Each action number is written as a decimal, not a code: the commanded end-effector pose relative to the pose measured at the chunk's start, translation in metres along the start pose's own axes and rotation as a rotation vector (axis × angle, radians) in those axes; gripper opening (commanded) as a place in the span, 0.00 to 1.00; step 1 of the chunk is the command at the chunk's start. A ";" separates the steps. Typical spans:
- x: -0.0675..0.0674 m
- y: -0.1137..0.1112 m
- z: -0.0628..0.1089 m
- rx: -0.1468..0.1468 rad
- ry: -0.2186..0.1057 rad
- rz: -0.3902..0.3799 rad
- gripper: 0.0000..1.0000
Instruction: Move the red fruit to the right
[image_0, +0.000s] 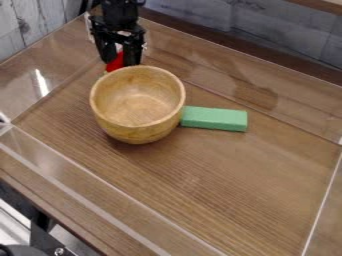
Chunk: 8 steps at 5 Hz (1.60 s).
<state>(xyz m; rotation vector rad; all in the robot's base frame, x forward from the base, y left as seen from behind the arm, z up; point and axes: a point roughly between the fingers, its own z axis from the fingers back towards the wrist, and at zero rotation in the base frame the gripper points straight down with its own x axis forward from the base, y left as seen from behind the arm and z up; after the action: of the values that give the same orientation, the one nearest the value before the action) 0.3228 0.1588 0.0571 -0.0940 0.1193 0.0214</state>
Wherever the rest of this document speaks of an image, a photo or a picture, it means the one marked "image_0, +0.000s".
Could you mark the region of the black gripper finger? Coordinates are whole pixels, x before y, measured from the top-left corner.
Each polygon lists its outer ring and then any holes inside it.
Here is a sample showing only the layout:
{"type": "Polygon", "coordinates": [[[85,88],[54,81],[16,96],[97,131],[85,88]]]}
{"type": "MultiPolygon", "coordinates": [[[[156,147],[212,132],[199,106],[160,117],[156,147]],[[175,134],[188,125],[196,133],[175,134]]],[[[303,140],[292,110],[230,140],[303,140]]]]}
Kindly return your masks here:
{"type": "Polygon", "coordinates": [[[144,40],[141,38],[128,40],[123,43],[123,64],[135,66],[140,64],[144,40]]]}
{"type": "Polygon", "coordinates": [[[95,34],[93,38],[100,58],[108,64],[117,57],[115,41],[103,33],[95,34]]]}

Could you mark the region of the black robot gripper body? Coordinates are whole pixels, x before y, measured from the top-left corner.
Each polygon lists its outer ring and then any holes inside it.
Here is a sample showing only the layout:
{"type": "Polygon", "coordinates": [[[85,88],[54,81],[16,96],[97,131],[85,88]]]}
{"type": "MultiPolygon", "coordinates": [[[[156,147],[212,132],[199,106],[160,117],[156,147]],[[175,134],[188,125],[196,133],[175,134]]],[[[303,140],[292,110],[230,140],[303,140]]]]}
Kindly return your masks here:
{"type": "Polygon", "coordinates": [[[111,35],[136,35],[144,32],[137,24],[139,8],[144,4],[145,0],[100,0],[101,13],[88,17],[96,43],[104,42],[111,35]]]}

